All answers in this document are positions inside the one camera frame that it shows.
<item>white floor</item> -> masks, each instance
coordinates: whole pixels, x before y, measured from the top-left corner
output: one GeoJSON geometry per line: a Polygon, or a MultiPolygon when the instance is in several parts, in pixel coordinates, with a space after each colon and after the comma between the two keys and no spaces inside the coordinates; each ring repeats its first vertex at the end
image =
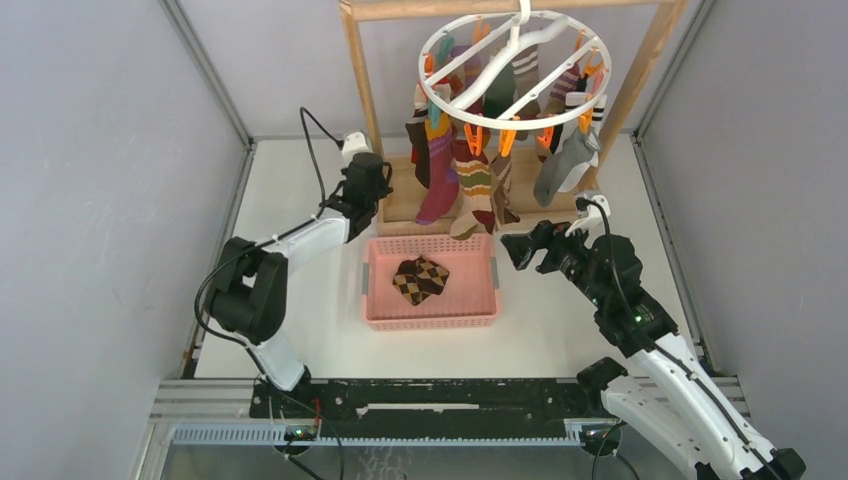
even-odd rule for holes
{"type": "MultiPolygon", "coordinates": [[[[341,159],[328,141],[316,153],[331,190],[341,159]]],[[[386,139],[387,153],[408,151],[406,139],[386,139]]],[[[656,222],[629,138],[619,136],[600,174],[614,233],[631,238],[644,264],[643,286],[689,336],[656,222]]],[[[318,192],[302,140],[259,143],[235,235],[268,237],[301,222],[318,192]]],[[[623,362],[593,321],[593,306],[562,275],[516,272],[497,243],[503,313],[489,328],[375,332],[362,320],[361,235],[313,260],[289,279],[284,330],[316,378],[573,377],[596,360],[623,362]]],[[[212,322],[213,328],[219,328],[212,322]]],[[[207,336],[196,376],[252,378],[244,351],[207,336]]]]}

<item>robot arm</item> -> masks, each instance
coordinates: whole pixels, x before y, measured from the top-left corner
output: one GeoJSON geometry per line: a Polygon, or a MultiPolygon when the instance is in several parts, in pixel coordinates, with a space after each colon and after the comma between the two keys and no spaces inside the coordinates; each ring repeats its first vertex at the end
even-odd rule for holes
{"type": "Polygon", "coordinates": [[[348,165],[342,169],[344,179],[321,205],[326,213],[286,237],[273,237],[274,243],[265,249],[253,248],[257,242],[239,237],[227,241],[218,260],[225,266],[213,278],[204,301],[209,315],[244,341],[268,380],[287,392],[308,375],[281,331],[289,276],[309,260],[359,236],[377,214],[378,202],[392,191],[391,165],[370,151],[361,133],[345,139],[342,156],[348,165]]]}
{"type": "MultiPolygon", "coordinates": [[[[600,194],[589,196],[597,202],[600,194]]],[[[608,212],[606,202],[597,203],[608,212]]],[[[587,206],[597,210],[578,200],[584,219],[592,216],[587,206]]],[[[591,224],[584,221],[575,229],[567,222],[543,221],[530,233],[505,235],[501,242],[519,270],[529,265],[537,250],[547,249],[536,271],[563,273],[598,307],[595,323],[601,334],[656,382],[676,413],[648,398],[610,358],[581,372],[578,381],[608,412],[632,425],[669,457],[688,479],[800,478],[806,467],[797,453],[775,449],[742,418],[701,368],[678,334],[677,324],[640,286],[642,263],[630,240],[607,234],[587,247],[584,227],[591,224]],[[617,266],[622,292],[614,286],[612,263],[617,266]]]]}

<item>black cable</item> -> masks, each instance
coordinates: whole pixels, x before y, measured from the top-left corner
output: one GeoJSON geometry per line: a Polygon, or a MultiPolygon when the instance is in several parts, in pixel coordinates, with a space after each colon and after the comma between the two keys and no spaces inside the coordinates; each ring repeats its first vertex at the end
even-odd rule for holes
{"type": "Polygon", "coordinates": [[[630,470],[630,473],[633,474],[633,478],[635,478],[636,480],[642,480],[641,478],[639,478],[639,473],[637,473],[636,469],[633,468],[633,464],[630,463],[626,458],[624,458],[624,455],[616,453],[615,458],[617,458],[625,467],[627,467],[628,470],[630,470]]]}
{"type": "MultiPolygon", "coordinates": [[[[312,148],[312,138],[309,135],[309,129],[306,127],[306,117],[304,115],[308,115],[309,118],[311,118],[312,121],[315,123],[315,125],[317,125],[318,128],[320,128],[321,131],[324,132],[324,134],[327,135],[327,137],[336,144],[336,146],[339,148],[339,150],[341,150],[342,147],[344,146],[344,142],[339,140],[338,138],[334,137],[329,131],[327,131],[327,129],[324,128],[324,125],[321,125],[321,122],[319,122],[318,119],[316,119],[315,116],[312,115],[312,112],[310,112],[309,110],[306,109],[306,107],[300,107],[300,122],[301,122],[301,125],[303,125],[303,135],[306,137],[306,145],[309,147],[309,156],[312,160],[312,166],[315,168],[315,176],[318,178],[318,186],[321,189],[321,202],[318,204],[319,208],[318,208],[317,215],[315,216],[314,219],[310,219],[310,220],[298,225],[297,227],[295,227],[295,228],[293,228],[293,229],[291,229],[287,232],[284,232],[280,235],[277,235],[276,237],[272,237],[271,240],[268,240],[268,241],[263,242],[263,243],[256,244],[252,247],[248,247],[245,250],[243,250],[241,253],[239,253],[238,255],[235,255],[232,258],[227,259],[225,262],[218,265],[217,268],[212,270],[212,273],[210,273],[205,279],[203,279],[203,282],[201,282],[200,287],[197,289],[197,294],[194,297],[194,318],[197,321],[197,324],[200,325],[200,328],[202,328],[206,333],[212,335],[213,337],[218,337],[222,340],[226,340],[226,341],[229,341],[229,342],[236,343],[236,344],[240,345],[242,348],[244,348],[245,350],[247,350],[248,355],[250,355],[250,357],[253,359],[253,362],[256,364],[257,368],[259,368],[259,371],[262,374],[265,374],[265,370],[262,368],[262,365],[257,361],[253,352],[251,352],[250,349],[247,348],[246,342],[244,342],[243,340],[238,339],[236,337],[226,335],[226,334],[223,334],[223,333],[220,333],[220,332],[216,332],[216,331],[212,330],[211,328],[209,328],[208,322],[205,322],[205,323],[203,322],[203,310],[202,310],[201,302],[202,302],[202,299],[203,299],[203,294],[206,291],[206,287],[209,285],[209,283],[212,282],[212,279],[215,278],[215,275],[217,275],[218,273],[221,272],[221,270],[226,268],[231,263],[237,261],[238,259],[243,258],[245,255],[248,255],[248,254],[250,254],[250,253],[252,253],[256,250],[259,250],[261,248],[265,248],[269,245],[272,245],[272,244],[276,243],[277,241],[279,241],[280,239],[285,238],[285,237],[287,237],[287,236],[309,226],[310,224],[315,222],[315,219],[321,218],[321,215],[324,213],[324,210],[327,208],[327,205],[326,205],[327,204],[327,198],[326,198],[326,192],[324,190],[324,177],[321,175],[321,169],[318,168],[318,160],[315,158],[315,150],[312,148]]],[[[336,187],[333,194],[338,193],[338,191],[341,189],[341,187],[342,187],[342,184],[339,183],[338,187],[336,187]]]]}
{"type": "Polygon", "coordinates": [[[344,479],[344,445],[342,445],[342,439],[339,437],[339,433],[336,431],[336,428],[333,427],[333,424],[330,423],[324,417],[324,415],[321,415],[321,413],[318,412],[317,410],[313,409],[309,405],[306,405],[305,403],[300,402],[299,400],[297,400],[295,398],[292,398],[292,397],[286,395],[283,392],[280,392],[280,393],[283,396],[283,398],[285,398],[286,400],[294,403],[295,405],[298,405],[299,407],[305,409],[306,411],[308,411],[310,413],[314,413],[315,416],[317,416],[318,418],[321,419],[321,424],[322,425],[326,424],[327,427],[329,427],[330,430],[333,432],[333,436],[336,437],[336,444],[338,444],[338,446],[339,446],[339,480],[343,480],[344,479]]]}
{"type": "Polygon", "coordinates": [[[330,140],[336,142],[336,146],[339,150],[344,147],[344,142],[334,137],[330,132],[324,128],[324,125],[321,125],[312,112],[306,109],[306,107],[300,107],[300,124],[303,126],[303,136],[306,137],[306,146],[309,148],[309,156],[312,158],[312,166],[315,167],[315,175],[318,177],[318,187],[321,189],[321,205],[327,202],[327,192],[324,189],[324,177],[321,176],[321,169],[318,168],[318,160],[315,159],[315,150],[312,148],[312,137],[309,135],[309,128],[306,127],[306,117],[304,115],[309,115],[309,118],[312,119],[312,122],[315,125],[318,125],[318,128],[324,132],[330,140]]]}
{"type": "Polygon", "coordinates": [[[300,463],[300,460],[298,460],[298,459],[296,459],[296,458],[292,457],[291,455],[289,455],[289,456],[286,458],[286,460],[288,460],[288,461],[292,462],[292,463],[294,464],[294,466],[296,466],[297,468],[299,468],[299,469],[303,470],[303,473],[305,473],[305,474],[309,475],[310,477],[314,478],[315,480],[324,480],[323,478],[319,477],[317,473],[313,472],[313,471],[312,471],[309,467],[307,467],[306,465],[304,465],[304,464],[300,463]]]}
{"type": "Polygon", "coordinates": [[[601,446],[598,447],[598,451],[595,453],[595,459],[592,461],[592,480],[595,480],[595,471],[598,468],[598,459],[601,458],[601,453],[603,453],[603,451],[604,451],[604,445],[607,444],[607,439],[609,439],[610,435],[612,435],[613,432],[621,429],[621,427],[623,427],[625,425],[627,425],[627,423],[625,423],[625,422],[616,423],[609,430],[607,430],[607,433],[604,434],[604,436],[601,440],[601,446]]]}
{"type": "MultiPolygon", "coordinates": [[[[633,315],[633,310],[630,309],[630,304],[627,300],[627,296],[624,294],[624,289],[621,287],[621,280],[619,280],[619,278],[618,278],[618,267],[616,267],[616,264],[615,264],[615,253],[613,252],[612,233],[611,233],[611,229],[610,229],[610,225],[609,225],[609,218],[607,217],[607,212],[604,210],[604,208],[598,202],[596,202],[594,200],[589,200],[589,199],[579,199],[579,200],[585,201],[586,203],[588,203],[590,205],[594,205],[601,212],[601,218],[604,221],[604,231],[605,231],[606,237],[607,237],[607,245],[608,245],[609,251],[610,251],[610,253],[609,253],[610,264],[612,265],[612,277],[613,277],[613,281],[615,283],[615,288],[616,288],[616,290],[618,290],[618,294],[621,297],[622,303],[624,303],[624,310],[627,313],[628,318],[632,320],[632,319],[635,318],[635,316],[633,315]]],[[[674,355],[672,355],[671,353],[666,351],[664,348],[657,345],[657,343],[653,339],[648,337],[641,329],[637,329],[637,331],[639,332],[640,335],[642,335],[642,337],[643,337],[642,340],[643,340],[643,342],[645,342],[647,344],[648,347],[656,349],[658,352],[660,352],[660,354],[662,356],[666,357],[672,363],[677,365],[677,367],[680,368],[680,370],[683,371],[686,374],[686,377],[690,381],[693,381],[695,383],[695,385],[697,385],[701,390],[703,390],[704,394],[706,394],[707,397],[709,397],[709,399],[713,402],[713,404],[715,404],[716,408],[718,408],[719,412],[721,412],[724,419],[727,420],[727,423],[730,424],[730,427],[733,429],[733,431],[736,433],[736,435],[739,437],[739,439],[742,440],[742,443],[744,443],[745,446],[748,447],[748,449],[751,451],[751,453],[754,454],[754,456],[757,458],[757,460],[759,460],[759,462],[763,464],[763,466],[766,468],[766,470],[768,470],[769,473],[771,473],[774,476],[774,478],[777,478],[777,479],[782,478],[774,470],[774,468],[771,466],[771,464],[769,464],[769,462],[765,459],[765,457],[763,457],[763,455],[759,452],[759,450],[757,450],[755,447],[753,447],[751,445],[751,440],[748,439],[748,436],[745,435],[745,432],[743,432],[742,429],[739,428],[739,425],[736,424],[736,422],[733,420],[733,417],[730,415],[730,412],[719,401],[718,397],[716,397],[716,395],[707,387],[707,385],[700,378],[697,378],[697,376],[694,376],[694,372],[692,372],[692,369],[687,367],[686,364],[683,363],[682,360],[680,360],[679,358],[675,357],[674,355]]]]}

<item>gray sock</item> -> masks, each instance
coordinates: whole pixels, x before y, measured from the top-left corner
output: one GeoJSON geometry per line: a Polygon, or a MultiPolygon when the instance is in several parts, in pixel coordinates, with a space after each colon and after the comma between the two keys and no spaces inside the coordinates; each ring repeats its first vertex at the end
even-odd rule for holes
{"type": "Polygon", "coordinates": [[[583,133],[579,128],[562,142],[562,148],[542,164],[536,177],[533,196],[539,205],[547,207],[554,200],[557,189],[572,190],[589,169],[592,155],[601,150],[600,141],[593,128],[583,133]]]}

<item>pink plastic basket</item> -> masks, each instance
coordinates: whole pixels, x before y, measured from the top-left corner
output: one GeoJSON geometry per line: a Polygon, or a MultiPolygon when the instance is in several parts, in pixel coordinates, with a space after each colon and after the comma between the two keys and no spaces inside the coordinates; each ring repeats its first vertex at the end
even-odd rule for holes
{"type": "Polygon", "coordinates": [[[362,310],[374,330],[488,327],[501,311],[492,237],[460,242],[448,235],[381,237],[368,241],[362,310]],[[392,285],[400,262],[419,255],[450,272],[445,290],[413,307],[392,285]]]}

